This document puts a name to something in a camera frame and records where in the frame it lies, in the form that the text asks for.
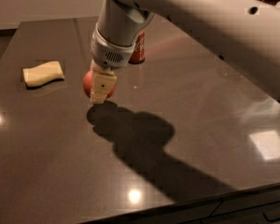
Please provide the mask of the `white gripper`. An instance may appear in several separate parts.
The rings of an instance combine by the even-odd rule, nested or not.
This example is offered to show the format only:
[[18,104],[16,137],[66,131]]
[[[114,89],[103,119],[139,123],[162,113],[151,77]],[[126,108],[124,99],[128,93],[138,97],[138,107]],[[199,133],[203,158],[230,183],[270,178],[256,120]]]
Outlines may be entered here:
[[115,45],[107,41],[99,32],[98,25],[91,37],[91,91],[93,104],[102,104],[115,89],[117,76],[111,68],[123,67],[130,60],[135,44],[128,47]]

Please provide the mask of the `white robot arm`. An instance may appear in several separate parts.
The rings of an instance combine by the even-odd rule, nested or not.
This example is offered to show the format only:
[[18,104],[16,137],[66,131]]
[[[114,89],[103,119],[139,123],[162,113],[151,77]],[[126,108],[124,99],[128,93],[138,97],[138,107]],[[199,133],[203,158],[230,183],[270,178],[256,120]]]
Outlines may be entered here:
[[91,38],[91,66],[126,65],[156,14],[280,104],[280,8],[257,0],[105,0]]

